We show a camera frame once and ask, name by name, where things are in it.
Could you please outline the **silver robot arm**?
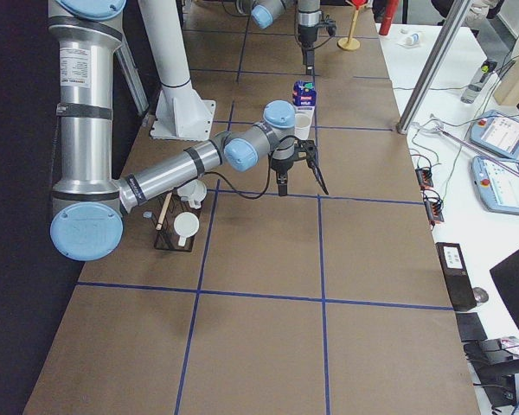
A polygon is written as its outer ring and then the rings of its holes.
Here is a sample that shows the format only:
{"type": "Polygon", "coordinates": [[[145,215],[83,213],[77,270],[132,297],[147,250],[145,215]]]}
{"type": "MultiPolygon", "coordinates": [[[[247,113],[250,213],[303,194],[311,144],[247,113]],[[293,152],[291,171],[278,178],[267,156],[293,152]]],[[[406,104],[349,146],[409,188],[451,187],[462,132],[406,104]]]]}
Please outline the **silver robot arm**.
{"type": "Polygon", "coordinates": [[[143,1],[139,8],[162,84],[157,103],[161,137],[193,147],[148,169],[112,177],[113,59],[127,55],[122,1],[52,1],[48,28],[59,43],[61,179],[51,191],[50,236],[68,258],[101,259],[119,244],[124,214],[224,163],[238,171],[267,158],[272,168],[298,151],[295,111],[269,103],[263,118],[242,133],[209,133],[215,103],[192,86],[177,6],[143,1]]]}

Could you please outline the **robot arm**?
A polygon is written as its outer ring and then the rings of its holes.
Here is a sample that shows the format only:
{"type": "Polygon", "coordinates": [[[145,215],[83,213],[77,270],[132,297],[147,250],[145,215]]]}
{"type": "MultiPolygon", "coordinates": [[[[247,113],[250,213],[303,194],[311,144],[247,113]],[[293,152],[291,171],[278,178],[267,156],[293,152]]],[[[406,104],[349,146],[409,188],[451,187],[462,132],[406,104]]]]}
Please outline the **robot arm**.
{"type": "Polygon", "coordinates": [[[313,75],[315,68],[314,44],[317,41],[318,30],[322,27],[322,17],[319,1],[287,1],[287,0],[236,0],[236,10],[241,15],[252,17],[260,29],[271,26],[293,5],[294,35],[300,46],[305,73],[313,75]]]}

